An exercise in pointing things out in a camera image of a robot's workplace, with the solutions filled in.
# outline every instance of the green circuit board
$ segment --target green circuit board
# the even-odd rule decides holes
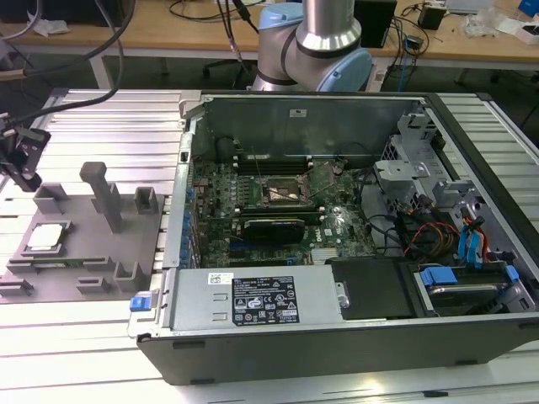
[[[202,268],[311,265],[330,256],[374,254],[375,244],[355,203],[359,170],[341,170],[338,165],[333,160],[315,162],[296,176],[243,176],[231,165],[195,162],[192,184],[197,193]],[[271,213],[261,215],[271,220],[295,218],[295,210],[303,208],[316,213],[298,216],[306,223],[299,242],[259,245],[243,240],[247,219],[237,215],[238,208],[267,208]]]

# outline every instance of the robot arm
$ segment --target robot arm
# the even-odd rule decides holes
[[[360,48],[354,0],[303,0],[266,7],[259,25],[254,91],[357,91],[371,71]]]

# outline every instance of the motherboard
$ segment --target motherboard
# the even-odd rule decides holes
[[[362,173],[338,160],[286,165],[196,158],[189,181],[200,266],[312,265],[374,254],[355,203]]]

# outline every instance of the wooden desk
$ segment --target wooden desk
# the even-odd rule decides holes
[[[187,21],[168,12],[172,0],[138,0],[135,16],[122,36],[125,54],[128,56],[197,57],[209,59],[232,59],[222,24],[202,24]],[[417,0],[399,0],[396,14]],[[498,0],[500,11],[512,15],[519,0]],[[255,23],[259,20],[261,7],[251,7]],[[185,13],[191,16],[207,16],[218,13],[217,6],[209,0],[188,3]],[[417,21],[418,12],[408,18]],[[539,48],[525,45],[511,35],[500,33],[496,38],[468,39],[461,32],[462,16],[444,18],[437,31],[430,31],[430,47],[422,55],[419,66],[444,66],[460,68],[492,68],[507,70],[539,69]],[[234,34],[245,59],[258,57],[258,37],[243,21],[234,21]],[[0,32],[13,33],[22,24],[0,24]],[[110,30],[87,25],[70,25],[71,33],[45,38],[30,33],[14,43],[21,51],[30,53],[83,54],[102,44],[110,37]],[[404,23],[407,33],[417,33]],[[397,53],[397,35],[391,29],[382,49],[371,49],[374,68],[369,79],[369,91],[379,91],[385,72]],[[105,55],[116,55],[111,47]],[[101,56],[91,60],[95,76],[101,88],[109,87],[111,81]]]

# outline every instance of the power supply label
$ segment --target power supply label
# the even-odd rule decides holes
[[[232,322],[237,326],[300,322],[294,277],[233,279]]]

